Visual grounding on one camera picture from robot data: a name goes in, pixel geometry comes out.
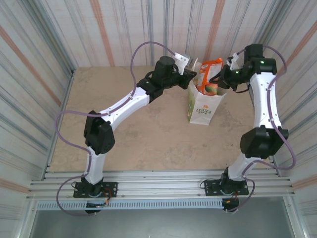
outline paper bag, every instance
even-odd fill
[[[218,95],[208,96],[200,93],[193,81],[188,86],[188,121],[189,123],[209,125],[217,107],[223,100],[225,91],[218,89]]]

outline corrugated metal wall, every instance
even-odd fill
[[[317,237],[317,1],[288,1],[284,10],[266,38],[288,64],[276,93],[279,116],[283,127],[289,129],[288,141],[298,162],[295,169],[283,174],[293,182],[311,237]],[[280,165],[291,164],[285,146],[275,157]]]
[[[71,70],[25,1],[0,1],[0,237],[41,179]]]
[[[129,65],[144,41],[207,60],[257,41],[278,0],[36,0],[76,66]],[[165,54],[145,46],[135,65]]]
[[[0,231],[15,225],[29,181],[45,165],[70,69],[129,65],[134,49],[148,40],[201,60],[261,42],[279,49],[289,65],[277,98],[298,165],[286,175],[317,237],[316,5],[316,0],[1,1]],[[134,63],[154,65],[163,54],[160,47],[146,46]],[[266,56],[277,59],[269,51]],[[286,148],[276,159],[291,163]]]

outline metal extrusion frame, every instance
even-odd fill
[[[73,82],[74,82],[75,73],[76,73],[76,70],[74,70],[73,75],[70,77],[70,80],[69,80],[69,83],[68,83],[68,86],[67,86],[67,89],[66,89],[66,92],[65,92],[65,96],[64,96],[64,99],[63,99],[63,102],[62,102],[62,104],[61,104],[61,106],[59,108],[60,111],[64,111],[66,109],[66,105],[67,105],[68,98],[69,98],[69,95],[70,95],[71,86],[73,85]],[[64,115],[60,116],[60,119],[59,119],[58,125],[57,125],[58,129],[60,129],[60,127],[61,127],[61,123],[63,121],[63,117],[64,117]],[[47,167],[50,166],[50,164],[52,162],[55,146],[56,146],[56,143],[57,143],[57,138],[58,138],[57,134],[54,133],[54,136],[51,139],[51,145],[50,145],[50,150],[49,150],[49,153],[48,153],[48,161],[47,161],[47,164],[46,164],[46,169],[47,169]],[[45,176],[45,171],[46,170],[44,170],[42,172],[43,173],[42,174],[42,179]]]
[[[118,209],[174,209],[205,208],[222,209],[222,199],[228,196],[205,196],[200,183],[206,179],[218,179],[223,170],[188,171],[115,171],[104,172],[105,181],[118,182],[117,198],[112,198],[109,206],[101,210]],[[17,238],[29,237],[37,210],[58,210],[56,192],[68,178],[80,172],[50,172],[49,167],[43,181],[31,182],[27,196],[25,219]],[[254,169],[249,178],[256,182],[253,197],[283,197],[295,238],[306,234],[301,217],[293,203],[295,193],[288,177],[279,177],[274,169]],[[74,198],[71,182],[61,190],[59,200],[66,210],[89,210],[86,198]],[[89,201],[100,201],[92,198]]]

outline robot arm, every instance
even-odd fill
[[[261,44],[251,44],[245,48],[244,52],[244,65],[241,69],[234,66],[233,70],[230,65],[225,65],[218,74],[218,80],[211,79],[211,82],[217,83],[219,87],[225,89],[232,88],[233,91],[237,90],[239,84],[248,84],[248,88],[252,90],[251,97],[253,97],[254,102],[255,121],[253,129],[242,135],[240,141],[241,153],[237,160],[225,169],[221,178],[205,181],[207,196],[232,195],[234,193],[248,195],[249,191],[245,177],[255,166],[254,162],[274,155],[283,145],[282,139],[270,121],[267,104],[268,90],[271,90],[269,101],[272,119],[283,137],[288,138],[288,130],[282,129],[277,113],[275,84],[272,85],[271,89],[268,88],[276,75],[275,60],[263,57],[263,46]],[[228,58],[229,60],[236,61],[237,57]],[[229,201],[229,203],[225,203],[224,209],[233,211],[238,205],[238,200]]]
[[[115,139],[113,132],[117,126],[132,113],[162,95],[164,89],[173,86],[187,89],[189,82],[196,76],[195,72],[185,69],[189,61],[187,57],[178,53],[174,57],[176,61],[171,57],[161,57],[156,63],[154,71],[149,72],[145,78],[137,83],[133,95],[130,92],[116,104],[99,112],[99,114],[109,113],[107,116],[100,118],[87,117],[84,136],[88,150],[92,154],[92,160],[89,173],[82,179],[85,187],[84,196],[88,194],[90,197],[98,197],[101,193],[106,154],[114,146]],[[130,98],[128,103],[110,114],[111,109],[122,105],[128,98]],[[88,166],[89,155],[85,174],[87,173]]]

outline grey floor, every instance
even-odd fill
[[[220,209],[112,210],[96,217],[39,211],[32,238],[292,238],[282,198],[252,198],[236,214]]]

